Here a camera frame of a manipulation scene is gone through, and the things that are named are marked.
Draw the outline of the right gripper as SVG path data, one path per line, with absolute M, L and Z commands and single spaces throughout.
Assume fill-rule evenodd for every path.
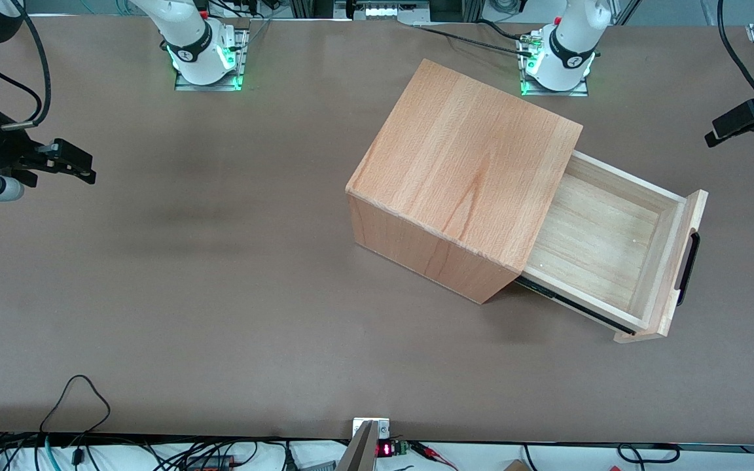
M 46 145 L 34 141 L 27 131 L 3 131 L 13 120 L 0 111 L 0 175 L 16 179 L 28 188 L 38 185 L 38 172 L 63 173 L 95 184 L 92 155 L 63 138 Z

